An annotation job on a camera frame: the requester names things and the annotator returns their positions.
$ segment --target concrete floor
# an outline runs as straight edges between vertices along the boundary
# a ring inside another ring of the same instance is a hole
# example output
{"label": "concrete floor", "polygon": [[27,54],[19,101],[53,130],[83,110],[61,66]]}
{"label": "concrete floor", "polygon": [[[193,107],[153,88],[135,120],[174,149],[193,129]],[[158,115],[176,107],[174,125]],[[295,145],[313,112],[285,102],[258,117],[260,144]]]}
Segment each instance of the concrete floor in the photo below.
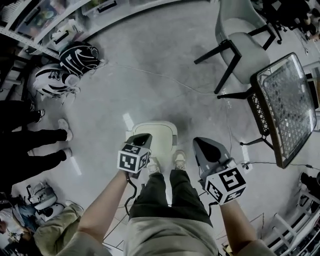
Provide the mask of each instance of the concrete floor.
{"label": "concrete floor", "polygon": [[[170,4],[118,22],[89,42],[100,48],[101,56],[108,59],[110,65],[147,70],[176,79],[201,92],[212,92],[226,70],[221,56],[216,55],[199,65],[193,61],[217,46],[215,25],[218,12],[218,1]],[[238,27],[242,25],[240,22],[229,24],[229,30],[248,29]],[[319,59],[313,43],[307,45],[309,54],[306,55],[293,31],[282,31],[281,34],[282,45],[275,41],[267,50],[272,62],[290,52],[296,52],[302,65]],[[265,34],[257,36],[259,42],[266,38]],[[240,141],[249,142],[260,137],[252,112],[244,100],[218,100],[214,95],[198,94],[165,77],[112,66],[87,74],[79,87],[81,93],[74,102],[70,98],[64,105],[52,99],[41,102],[39,107],[45,108],[46,116],[37,126],[30,127],[33,130],[55,129],[57,120],[66,118],[74,134],[68,145],[74,161],[67,160],[55,169],[17,184],[13,188],[15,193],[25,194],[26,185],[46,179],[60,202],[69,199],[87,208],[115,175],[117,153],[125,140],[126,130],[131,124],[152,120],[170,121],[177,126],[178,148],[187,154],[187,173],[199,194],[203,191],[197,182],[198,167],[191,144],[194,137],[211,138],[228,149],[232,141],[231,155],[237,163],[244,160],[275,162],[273,151],[264,143],[240,146]],[[246,88],[231,76],[222,93],[241,92]],[[312,134],[293,163],[319,168],[319,139],[319,133]],[[67,143],[43,146],[34,153],[46,155],[66,146]],[[168,180],[170,166],[163,168]],[[292,197],[297,191],[299,174],[305,170],[303,166],[289,166],[283,170],[275,164],[255,164],[246,175],[248,187],[238,201],[248,219],[253,220],[259,236],[266,237],[275,213],[284,215],[295,204]],[[128,223],[123,205],[132,192],[128,186],[109,231],[116,228],[105,239],[106,243],[120,249]],[[200,198],[207,208],[213,201],[206,194]],[[225,242],[218,206],[212,207],[211,220],[218,243]]]}

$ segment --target white cable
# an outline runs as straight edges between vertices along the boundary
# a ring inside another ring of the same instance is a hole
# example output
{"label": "white cable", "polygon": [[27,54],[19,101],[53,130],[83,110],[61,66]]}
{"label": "white cable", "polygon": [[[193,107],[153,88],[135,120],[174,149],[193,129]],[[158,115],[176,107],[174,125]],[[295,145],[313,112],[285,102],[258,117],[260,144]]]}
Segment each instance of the white cable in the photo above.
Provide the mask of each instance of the white cable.
{"label": "white cable", "polygon": [[[174,81],[176,82],[177,84],[181,85],[181,86],[184,86],[188,89],[190,89],[191,91],[194,91],[198,94],[201,94],[201,95],[214,95],[214,96],[217,96],[215,93],[212,93],[212,92],[200,92],[182,82],[179,82],[178,80],[170,77],[170,76],[167,76],[167,75],[164,75],[164,74],[158,74],[158,73],[153,73],[151,71],[147,71],[147,70],[143,70],[143,69],[138,69],[138,68],[134,68],[134,67],[131,67],[131,66],[125,66],[125,65],[112,65],[112,64],[107,64],[105,63],[104,65],[98,67],[95,69],[94,73],[96,72],[96,70],[99,70],[99,69],[102,69],[104,68],[105,66],[109,66],[109,67],[115,67],[115,68],[126,68],[126,69],[130,69],[130,70],[135,70],[135,71],[140,71],[140,72],[144,72],[144,73],[147,73],[147,74],[151,74],[151,75],[155,75],[155,76],[158,76],[158,77],[162,77],[162,78],[166,78],[166,79],[169,79],[171,81]],[[228,126],[228,130],[229,130],[229,139],[230,139],[230,156],[231,156],[231,150],[232,150],[232,136],[231,136],[231,128],[229,126],[229,110],[228,110],[228,101],[225,99],[225,104],[226,104],[226,124]]]}
{"label": "white cable", "polygon": [[212,92],[201,92],[201,91],[198,91],[196,89],[193,89],[192,87],[182,83],[182,82],[179,82],[178,80],[170,77],[170,76],[166,76],[164,74],[157,74],[157,73],[153,73],[153,72],[150,72],[150,71],[147,71],[147,70],[143,70],[143,69],[138,69],[138,68],[134,68],[134,67],[131,67],[131,66],[125,66],[125,65],[112,65],[112,64],[104,64],[103,66],[101,67],[98,67],[98,69],[101,69],[105,66],[109,66],[109,67],[118,67],[118,68],[126,68],[126,69],[130,69],[130,70],[136,70],[136,71],[140,71],[140,72],[144,72],[144,73],[147,73],[147,74],[152,74],[152,75],[155,75],[155,76],[158,76],[158,77],[162,77],[162,78],[166,78],[166,79],[169,79],[171,81],[174,81],[176,82],[177,84],[181,85],[181,86],[184,86],[198,94],[201,94],[201,95],[214,95],[214,96],[217,96],[215,93],[212,93]]}

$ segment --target black pants leg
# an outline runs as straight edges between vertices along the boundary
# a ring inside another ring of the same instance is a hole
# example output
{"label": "black pants leg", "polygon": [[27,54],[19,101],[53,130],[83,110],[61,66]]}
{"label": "black pants leg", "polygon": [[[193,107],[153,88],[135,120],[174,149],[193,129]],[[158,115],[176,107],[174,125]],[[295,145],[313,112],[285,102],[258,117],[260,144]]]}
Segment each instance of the black pants leg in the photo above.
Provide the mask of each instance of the black pants leg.
{"label": "black pants leg", "polygon": [[32,149],[63,142],[67,139],[67,132],[58,130],[15,131],[4,133],[0,137],[1,148],[6,151],[28,152]]}
{"label": "black pants leg", "polygon": [[181,218],[208,223],[210,218],[197,191],[191,186],[185,171],[172,170],[172,206],[166,199],[166,184],[161,173],[150,175],[147,185],[130,209],[130,219],[136,217]]}
{"label": "black pants leg", "polygon": [[11,175],[10,182],[13,185],[25,181],[57,167],[61,161],[66,159],[66,154],[63,150],[45,156],[23,156],[18,159],[19,163],[12,165],[15,167],[15,175]]}
{"label": "black pants leg", "polygon": [[208,223],[212,226],[208,213],[201,202],[197,190],[191,186],[189,176],[184,170],[172,170],[172,209],[179,218]]}
{"label": "black pants leg", "polygon": [[14,129],[36,122],[40,114],[30,112],[31,103],[20,100],[0,101],[0,131],[11,132]]}

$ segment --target foot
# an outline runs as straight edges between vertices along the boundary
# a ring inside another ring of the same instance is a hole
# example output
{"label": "foot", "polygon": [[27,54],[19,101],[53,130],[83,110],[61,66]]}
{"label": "foot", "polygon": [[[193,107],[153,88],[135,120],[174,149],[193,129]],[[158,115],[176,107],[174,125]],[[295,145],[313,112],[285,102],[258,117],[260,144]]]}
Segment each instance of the foot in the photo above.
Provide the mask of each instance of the foot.
{"label": "foot", "polygon": [[155,173],[161,173],[160,171],[160,164],[156,157],[150,157],[149,163],[146,165],[149,175]]}
{"label": "foot", "polygon": [[76,206],[78,206],[79,208],[81,208],[82,211],[84,211],[84,209],[83,209],[79,204],[77,204],[77,203],[75,203],[75,202],[73,202],[73,201],[71,201],[71,200],[66,200],[66,201],[65,201],[65,206],[71,206],[71,205],[76,205]]}
{"label": "foot", "polygon": [[30,112],[33,112],[36,110],[36,105],[30,102]]}
{"label": "foot", "polygon": [[59,124],[59,129],[65,130],[66,131],[66,142],[69,142],[73,139],[74,135],[72,133],[72,131],[69,128],[69,124],[68,122],[61,118],[58,120],[58,124]]}
{"label": "foot", "polygon": [[186,170],[186,154],[182,150],[177,150],[173,155],[173,164],[175,170]]}
{"label": "foot", "polygon": [[308,174],[306,174],[306,173],[304,173],[304,172],[301,173],[300,180],[301,180],[301,182],[302,182],[303,184],[308,183],[308,179],[309,179]]}
{"label": "foot", "polygon": [[62,149],[62,151],[65,153],[65,159],[66,160],[68,158],[72,157],[72,151],[71,151],[71,149],[69,147],[65,148],[65,149]]}
{"label": "foot", "polygon": [[39,111],[37,111],[37,113],[39,113],[39,120],[35,121],[35,123],[39,123],[41,121],[41,119],[45,116],[46,112],[44,109],[41,109]]}

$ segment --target storage bin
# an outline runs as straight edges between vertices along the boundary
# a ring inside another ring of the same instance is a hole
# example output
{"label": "storage bin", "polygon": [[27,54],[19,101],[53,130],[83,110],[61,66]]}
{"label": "storage bin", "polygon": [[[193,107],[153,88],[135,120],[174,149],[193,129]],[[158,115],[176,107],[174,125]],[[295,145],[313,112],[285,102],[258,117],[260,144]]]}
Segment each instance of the storage bin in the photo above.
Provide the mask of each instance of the storage bin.
{"label": "storage bin", "polygon": [[120,0],[91,0],[81,7],[82,14],[90,18],[112,11],[120,4]]}
{"label": "storage bin", "polygon": [[69,43],[75,42],[81,36],[84,36],[84,34],[88,35],[88,30],[85,26],[85,20],[81,14],[81,11],[76,10],[72,15],[69,15],[65,20],[60,22],[49,33],[49,43],[46,45],[48,48],[59,52]]}
{"label": "storage bin", "polygon": [[40,1],[15,31],[34,39],[58,15],[64,13],[69,5],[68,3],[67,0]]}

